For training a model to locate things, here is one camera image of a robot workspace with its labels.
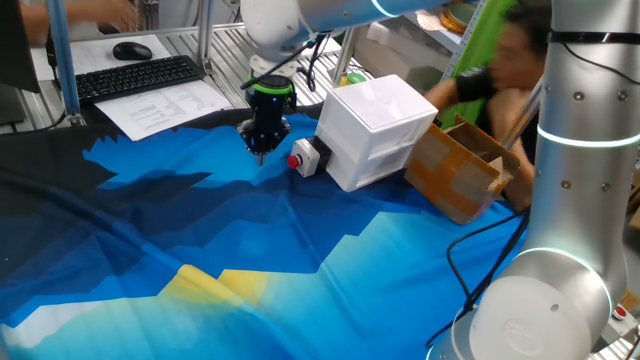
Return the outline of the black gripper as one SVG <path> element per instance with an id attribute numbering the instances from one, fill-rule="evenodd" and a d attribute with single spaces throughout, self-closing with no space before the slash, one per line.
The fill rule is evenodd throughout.
<path id="1" fill-rule="evenodd" d="M 280 119 L 284 109 L 296 109 L 296 93 L 271 94 L 264 92 L 248 92 L 247 102 L 252 110 L 252 119 L 266 121 L 272 118 Z M 266 133 L 263 137 L 263 152 L 260 152 L 259 133 L 253 121 L 243 121 L 237 126 L 237 131 L 245 142 L 246 149 L 250 152 L 257 165 L 264 165 L 267 157 L 272 153 L 291 132 L 287 121 L 282 121 L 279 127 Z"/>

